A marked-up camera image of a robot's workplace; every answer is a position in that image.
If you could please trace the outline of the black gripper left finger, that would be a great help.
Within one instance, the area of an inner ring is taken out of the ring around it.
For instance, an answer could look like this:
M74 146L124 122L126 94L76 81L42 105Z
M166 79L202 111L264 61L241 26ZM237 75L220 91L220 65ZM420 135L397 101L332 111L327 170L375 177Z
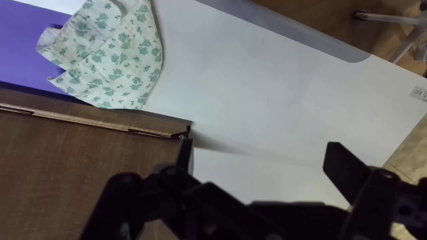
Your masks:
M284 240L265 215L189 171L192 141L181 142L173 163L142 177L108 178L78 240L137 240L150 221L161 221L178 240Z

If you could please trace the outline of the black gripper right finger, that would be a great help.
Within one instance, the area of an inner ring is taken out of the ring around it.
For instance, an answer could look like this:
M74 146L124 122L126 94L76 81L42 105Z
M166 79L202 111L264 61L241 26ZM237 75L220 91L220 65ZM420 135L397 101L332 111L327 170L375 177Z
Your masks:
M427 240L427 181L403 181L396 173L364 163L341 142L325 146L323 171L351 205L340 240L393 240L401 223L416 240Z

